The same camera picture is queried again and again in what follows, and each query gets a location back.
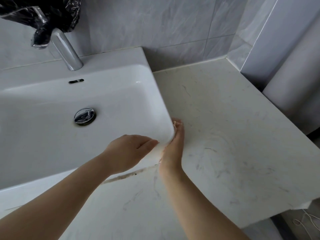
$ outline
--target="sink basin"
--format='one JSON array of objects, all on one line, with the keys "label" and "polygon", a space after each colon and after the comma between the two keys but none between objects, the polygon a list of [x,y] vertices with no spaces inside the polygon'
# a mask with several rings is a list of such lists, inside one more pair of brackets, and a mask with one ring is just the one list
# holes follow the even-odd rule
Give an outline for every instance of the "sink basin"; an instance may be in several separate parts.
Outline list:
[{"label": "sink basin", "polygon": [[[173,138],[142,48],[82,60],[83,68],[75,72],[54,61],[0,73],[0,210],[38,196],[124,134],[145,135],[160,144],[123,174],[158,164]],[[83,108],[96,112],[87,126],[73,121]]]}]

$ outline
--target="chrome faucet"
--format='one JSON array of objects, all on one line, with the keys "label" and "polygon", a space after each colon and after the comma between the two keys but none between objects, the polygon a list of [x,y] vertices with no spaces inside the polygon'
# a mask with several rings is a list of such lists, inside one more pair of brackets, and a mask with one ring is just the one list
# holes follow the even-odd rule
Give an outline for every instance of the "chrome faucet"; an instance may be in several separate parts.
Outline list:
[{"label": "chrome faucet", "polygon": [[[33,10],[37,13],[43,23],[47,22],[47,18],[39,7],[33,7]],[[83,63],[80,60],[79,56],[70,44],[66,35],[60,29],[53,29],[51,33],[51,42],[57,48],[62,60],[65,62],[67,68],[70,71],[76,71],[83,67]],[[31,46],[37,49],[44,49],[48,46],[48,44],[36,45],[34,44],[34,40],[32,39]]]}]

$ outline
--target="wall tile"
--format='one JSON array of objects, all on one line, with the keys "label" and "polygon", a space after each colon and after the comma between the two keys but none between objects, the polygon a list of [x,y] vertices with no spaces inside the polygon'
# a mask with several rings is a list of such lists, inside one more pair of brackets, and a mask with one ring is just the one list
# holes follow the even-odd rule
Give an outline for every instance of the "wall tile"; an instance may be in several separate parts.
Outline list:
[{"label": "wall tile", "polygon": [[35,29],[0,18],[0,69],[54,60],[48,49],[31,47]]},{"label": "wall tile", "polygon": [[232,43],[233,35],[208,39],[205,50],[204,60],[226,55]]},{"label": "wall tile", "polygon": [[206,40],[178,44],[164,48],[143,48],[152,71],[202,61]]},{"label": "wall tile", "polygon": [[215,0],[87,0],[94,53],[207,39]]},{"label": "wall tile", "polygon": [[247,0],[217,0],[209,38],[233,35],[244,12]]},{"label": "wall tile", "polygon": [[238,70],[241,70],[251,49],[252,46],[250,44],[235,35],[227,57],[238,67]]},{"label": "wall tile", "polygon": [[253,46],[276,1],[248,0],[236,34]]}]

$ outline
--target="white countertop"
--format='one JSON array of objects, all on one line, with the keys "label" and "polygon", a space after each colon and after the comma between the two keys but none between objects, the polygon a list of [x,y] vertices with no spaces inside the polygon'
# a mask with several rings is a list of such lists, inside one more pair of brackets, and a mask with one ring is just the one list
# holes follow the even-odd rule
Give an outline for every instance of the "white countertop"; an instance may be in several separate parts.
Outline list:
[{"label": "white countertop", "polygon": [[[320,150],[227,60],[154,76],[185,124],[184,170],[236,225],[320,197]],[[99,186],[61,239],[186,237],[154,166]]]}]

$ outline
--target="hand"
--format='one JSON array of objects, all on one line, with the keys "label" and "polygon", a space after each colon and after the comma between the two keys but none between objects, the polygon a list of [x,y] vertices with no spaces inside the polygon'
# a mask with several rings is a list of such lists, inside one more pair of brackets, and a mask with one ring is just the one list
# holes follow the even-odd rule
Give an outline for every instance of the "hand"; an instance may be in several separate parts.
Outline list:
[{"label": "hand", "polygon": [[112,174],[122,173],[138,164],[159,142],[147,136],[123,135],[111,141],[99,156]]},{"label": "hand", "polygon": [[174,139],[163,151],[159,166],[160,175],[182,171],[181,162],[184,146],[184,126],[180,119],[173,118],[172,120],[176,122],[176,134]]}]

